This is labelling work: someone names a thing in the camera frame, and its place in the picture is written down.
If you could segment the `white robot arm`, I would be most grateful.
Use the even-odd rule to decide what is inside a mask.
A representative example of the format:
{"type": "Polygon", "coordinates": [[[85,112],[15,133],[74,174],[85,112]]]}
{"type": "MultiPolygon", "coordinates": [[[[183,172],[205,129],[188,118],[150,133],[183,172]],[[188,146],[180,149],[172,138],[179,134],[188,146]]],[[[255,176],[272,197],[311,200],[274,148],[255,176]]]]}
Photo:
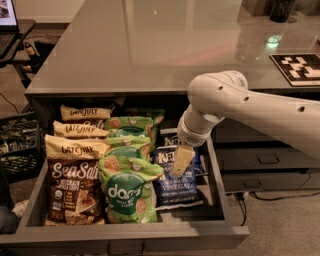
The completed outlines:
{"type": "Polygon", "coordinates": [[[188,86],[189,105],[177,127],[180,142],[199,147],[224,119],[257,130],[311,161],[320,161],[320,102],[254,92],[238,71],[206,73],[188,86]]]}

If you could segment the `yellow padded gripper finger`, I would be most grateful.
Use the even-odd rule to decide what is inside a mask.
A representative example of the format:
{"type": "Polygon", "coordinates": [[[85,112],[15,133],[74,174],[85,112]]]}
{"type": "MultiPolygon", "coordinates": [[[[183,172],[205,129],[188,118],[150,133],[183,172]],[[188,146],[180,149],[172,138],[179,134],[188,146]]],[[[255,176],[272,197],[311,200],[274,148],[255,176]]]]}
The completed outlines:
{"type": "Polygon", "coordinates": [[[190,146],[179,145],[175,150],[172,176],[181,177],[194,157],[194,150],[190,146]]]}

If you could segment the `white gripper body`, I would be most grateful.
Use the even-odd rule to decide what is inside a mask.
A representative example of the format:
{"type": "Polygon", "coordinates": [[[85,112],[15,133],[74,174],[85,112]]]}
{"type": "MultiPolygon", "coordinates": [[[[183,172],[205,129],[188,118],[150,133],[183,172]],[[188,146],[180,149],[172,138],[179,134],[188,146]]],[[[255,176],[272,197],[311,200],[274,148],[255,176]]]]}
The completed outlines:
{"type": "Polygon", "coordinates": [[[203,124],[204,121],[201,117],[184,114],[177,127],[180,142],[192,147],[201,146],[208,137],[208,132],[203,128],[203,124]]]}

